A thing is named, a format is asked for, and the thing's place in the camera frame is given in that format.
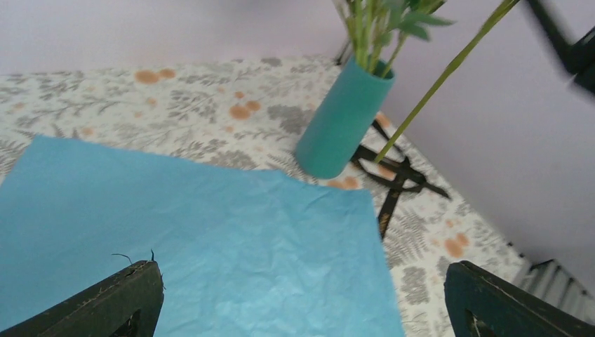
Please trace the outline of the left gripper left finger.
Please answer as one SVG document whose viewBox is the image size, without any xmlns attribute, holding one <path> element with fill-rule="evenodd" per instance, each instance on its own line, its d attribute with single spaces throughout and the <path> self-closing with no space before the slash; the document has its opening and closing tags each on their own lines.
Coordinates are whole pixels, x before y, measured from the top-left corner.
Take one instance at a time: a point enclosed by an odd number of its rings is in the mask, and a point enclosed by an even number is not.
<svg viewBox="0 0 595 337">
<path fill-rule="evenodd" d="M 153 336 L 163 300 L 158 263 L 139 260 L 1 335 Z"/>
</svg>

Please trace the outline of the peach rose stem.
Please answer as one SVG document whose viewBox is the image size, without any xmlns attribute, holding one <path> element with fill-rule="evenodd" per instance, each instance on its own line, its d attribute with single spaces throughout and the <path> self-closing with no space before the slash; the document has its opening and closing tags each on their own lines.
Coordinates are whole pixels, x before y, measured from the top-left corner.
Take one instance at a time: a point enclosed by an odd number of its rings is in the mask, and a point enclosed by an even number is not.
<svg viewBox="0 0 595 337">
<path fill-rule="evenodd" d="M 344 24 L 354 62 L 364 71 L 387 78 L 408 37 L 429 41 L 431 27 L 454 20 L 435 12 L 445 1 L 337 0 L 333 5 Z"/>
</svg>

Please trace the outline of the artificial flower bouquet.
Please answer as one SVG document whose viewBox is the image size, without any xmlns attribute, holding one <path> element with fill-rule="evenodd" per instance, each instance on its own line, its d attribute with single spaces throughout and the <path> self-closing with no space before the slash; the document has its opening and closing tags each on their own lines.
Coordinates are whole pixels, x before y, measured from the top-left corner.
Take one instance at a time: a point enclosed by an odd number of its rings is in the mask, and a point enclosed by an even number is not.
<svg viewBox="0 0 595 337">
<path fill-rule="evenodd" d="M 479 44 L 479 42 L 487 35 L 496 24 L 503 19 L 508 12 L 517 3 L 519 0 L 504 0 L 501 1 L 500 4 L 496 7 L 496 9 L 490 14 L 490 16 L 486 19 L 486 21 L 482 24 L 479 28 L 478 32 L 473 36 L 473 38 L 464 46 L 464 48 L 448 63 L 448 65 L 444 68 L 444 71 L 439 75 L 437 80 L 430 86 L 429 90 L 422 96 L 420 101 L 408 116 L 403 120 L 403 122 L 399 125 L 396 131 L 393 133 L 391 138 L 385 143 L 385 146 L 378 152 L 376 157 L 374 158 L 374 162 L 379 164 L 382 159 L 386 156 L 388 151 L 390 150 L 391 146 L 396 143 L 398 138 L 403 134 L 403 132 L 409 127 L 410 123 L 416 118 L 418 113 L 425 107 L 425 105 L 429 102 L 432 96 L 442 87 L 442 85 L 446 82 L 450 75 L 452 75 L 466 60 L 469 54 L 473 51 L 473 49 Z"/>
</svg>

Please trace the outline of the black ribbon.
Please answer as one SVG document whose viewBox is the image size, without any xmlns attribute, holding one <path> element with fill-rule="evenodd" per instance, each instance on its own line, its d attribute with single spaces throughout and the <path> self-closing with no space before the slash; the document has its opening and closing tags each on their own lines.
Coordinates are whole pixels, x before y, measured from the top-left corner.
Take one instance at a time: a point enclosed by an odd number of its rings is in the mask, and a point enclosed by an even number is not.
<svg viewBox="0 0 595 337">
<path fill-rule="evenodd" d="M 387 169 L 388 173 L 393 173 L 392 178 L 385 178 L 377 174 L 371 173 L 361 163 L 362 161 L 374 161 L 377 153 L 366 147 L 363 143 L 359 144 L 350 162 L 358 169 L 362 170 L 367 177 L 372 181 L 388 188 L 388 193 L 383 202 L 377 221 L 379 223 L 379 232 L 381 239 L 385 238 L 386 231 L 389 227 L 389 222 L 394 214 L 399 198 L 404 193 L 419 194 L 423 190 L 429 190 L 436 193 L 447 200 L 452 197 L 442 187 L 436 186 L 427 180 L 427 177 L 422 172 L 414 169 L 410 157 L 396 144 L 392 148 L 399 153 L 402 161 L 397 161 L 389 157 L 380 160 L 378 166 L 381 169 Z"/>
</svg>

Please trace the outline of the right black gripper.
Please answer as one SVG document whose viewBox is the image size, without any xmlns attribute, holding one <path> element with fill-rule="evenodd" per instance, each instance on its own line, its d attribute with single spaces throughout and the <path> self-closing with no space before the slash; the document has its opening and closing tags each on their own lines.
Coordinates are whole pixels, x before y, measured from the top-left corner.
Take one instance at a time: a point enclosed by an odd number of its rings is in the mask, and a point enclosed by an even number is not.
<svg viewBox="0 0 595 337">
<path fill-rule="evenodd" d="M 525 4 L 573 85 L 594 97 L 594 27 L 571 42 L 553 8 L 538 0 Z"/>
</svg>

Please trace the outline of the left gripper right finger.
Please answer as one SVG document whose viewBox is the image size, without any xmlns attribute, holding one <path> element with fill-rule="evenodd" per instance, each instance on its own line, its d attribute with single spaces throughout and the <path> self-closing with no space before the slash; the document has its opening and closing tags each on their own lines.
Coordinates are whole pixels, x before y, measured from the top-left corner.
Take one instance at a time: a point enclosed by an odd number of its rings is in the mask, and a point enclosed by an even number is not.
<svg viewBox="0 0 595 337">
<path fill-rule="evenodd" d="M 456 336 L 593 336 L 594 325 L 462 260 L 448 266 L 445 302 Z"/>
</svg>

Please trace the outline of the blue wrapping paper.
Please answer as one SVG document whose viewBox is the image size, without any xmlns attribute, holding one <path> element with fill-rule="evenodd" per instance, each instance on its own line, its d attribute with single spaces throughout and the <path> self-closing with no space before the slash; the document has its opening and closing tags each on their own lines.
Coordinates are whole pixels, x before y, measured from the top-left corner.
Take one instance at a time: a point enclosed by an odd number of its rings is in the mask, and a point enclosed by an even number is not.
<svg viewBox="0 0 595 337">
<path fill-rule="evenodd" d="M 130 260 L 158 336 L 402 336 L 367 190 L 37 136 L 1 184 L 1 327 Z"/>
</svg>

